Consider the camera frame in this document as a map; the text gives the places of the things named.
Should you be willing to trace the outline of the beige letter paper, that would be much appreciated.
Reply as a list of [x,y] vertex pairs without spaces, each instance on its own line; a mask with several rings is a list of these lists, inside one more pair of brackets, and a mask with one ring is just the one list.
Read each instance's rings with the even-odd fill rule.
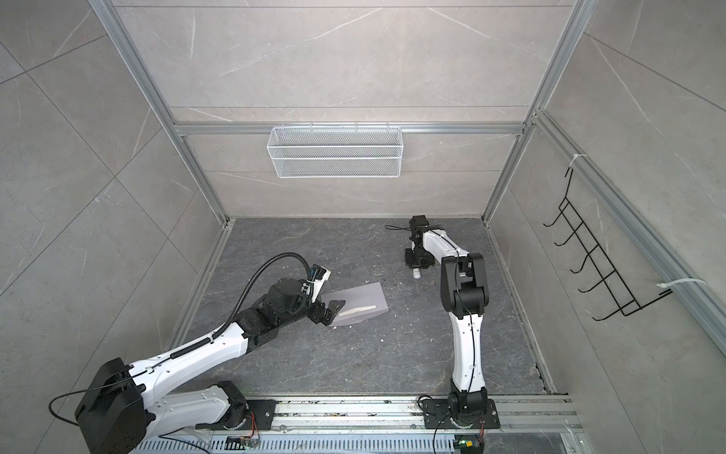
[[338,314],[338,316],[351,317],[351,316],[354,316],[355,314],[370,313],[370,312],[373,312],[374,310],[377,310],[376,306],[359,306],[358,308],[351,308],[351,309],[342,311]]

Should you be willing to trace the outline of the grey purple envelope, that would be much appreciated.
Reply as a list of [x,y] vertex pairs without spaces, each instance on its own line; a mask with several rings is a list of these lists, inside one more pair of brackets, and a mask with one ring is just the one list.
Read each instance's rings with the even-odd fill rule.
[[358,308],[359,306],[376,306],[377,310],[370,313],[359,313],[351,317],[336,317],[332,323],[332,327],[344,327],[344,325],[356,325],[370,320],[374,317],[383,315],[389,311],[389,306],[384,295],[383,288],[379,282],[370,283],[343,291],[334,291],[326,293],[321,300],[328,305],[331,300],[344,300],[345,305],[340,312]]

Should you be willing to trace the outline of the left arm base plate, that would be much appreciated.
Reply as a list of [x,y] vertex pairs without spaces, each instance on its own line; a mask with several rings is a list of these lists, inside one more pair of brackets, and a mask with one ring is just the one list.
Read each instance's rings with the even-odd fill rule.
[[253,422],[255,422],[258,431],[270,431],[276,407],[277,401],[274,399],[248,400],[242,424],[238,429],[240,431],[251,432]]

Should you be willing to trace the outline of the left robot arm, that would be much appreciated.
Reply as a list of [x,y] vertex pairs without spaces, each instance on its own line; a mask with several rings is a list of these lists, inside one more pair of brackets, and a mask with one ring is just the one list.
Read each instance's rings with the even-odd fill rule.
[[179,387],[274,340],[300,319],[331,325],[345,303],[323,302],[323,282],[281,279],[228,327],[149,359],[103,364],[75,411],[89,451],[129,453],[149,438],[185,428],[245,426],[251,419],[247,400],[232,381],[196,392],[181,393]]

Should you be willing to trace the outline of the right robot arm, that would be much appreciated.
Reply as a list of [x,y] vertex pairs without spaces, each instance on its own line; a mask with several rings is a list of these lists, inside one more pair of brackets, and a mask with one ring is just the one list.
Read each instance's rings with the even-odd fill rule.
[[481,360],[481,329],[489,304],[485,260],[459,247],[424,216],[413,217],[408,230],[411,246],[405,250],[405,263],[413,277],[418,279],[422,270],[440,266],[442,307],[452,323],[454,340],[449,414],[461,423],[488,410]]

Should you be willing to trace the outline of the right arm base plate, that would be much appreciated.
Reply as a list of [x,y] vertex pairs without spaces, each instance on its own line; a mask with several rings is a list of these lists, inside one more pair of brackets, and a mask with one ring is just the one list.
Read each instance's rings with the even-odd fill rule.
[[455,412],[446,399],[428,395],[417,399],[427,429],[500,429],[501,423],[495,401],[489,399],[484,410]]

